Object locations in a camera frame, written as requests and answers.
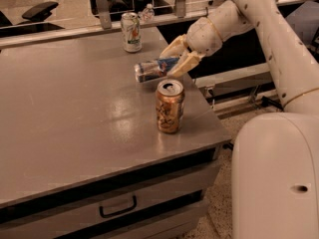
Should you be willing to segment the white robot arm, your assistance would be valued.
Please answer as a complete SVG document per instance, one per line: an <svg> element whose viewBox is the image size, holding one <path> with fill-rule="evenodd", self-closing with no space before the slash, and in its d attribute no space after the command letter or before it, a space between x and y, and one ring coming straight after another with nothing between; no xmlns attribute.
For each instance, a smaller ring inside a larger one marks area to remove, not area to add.
<svg viewBox="0 0 319 239"><path fill-rule="evenodd" d="M319 64L276 0L227 0L162 51L179 77L253 29L276 108L238 132L231 160L233 239L319 239Z"/></svg>

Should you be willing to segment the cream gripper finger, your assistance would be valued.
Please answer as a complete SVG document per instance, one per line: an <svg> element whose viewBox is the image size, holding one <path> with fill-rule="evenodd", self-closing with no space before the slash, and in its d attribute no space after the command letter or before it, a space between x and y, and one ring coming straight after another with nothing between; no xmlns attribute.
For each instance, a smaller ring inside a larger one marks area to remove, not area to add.
<svg viewBox="0 0 319 239"><path fill-rule="evenodd" d="M159 55L162 58L180 57L185 58L188 54L186 34L177 36Z"/></svg>
<svg viewBox="0 0 319 239"><path fill-rule="evenodd" d="M170 77L178 78L195 68L202 58L203 55L199 54L196 51L184 51L177 61L176 65L167 74Z"/></svg>

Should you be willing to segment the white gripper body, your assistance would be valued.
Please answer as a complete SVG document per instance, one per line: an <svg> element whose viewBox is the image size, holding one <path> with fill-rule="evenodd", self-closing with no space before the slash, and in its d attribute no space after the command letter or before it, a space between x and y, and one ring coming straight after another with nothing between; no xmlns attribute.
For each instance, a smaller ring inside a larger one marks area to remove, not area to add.
<svg viewBox="0 0 319 239"><path fill-rule="evenodd" d="M186 43L201 57L209 57L222 47L222 39L212 22L201 17L187 30Z"/></svg>

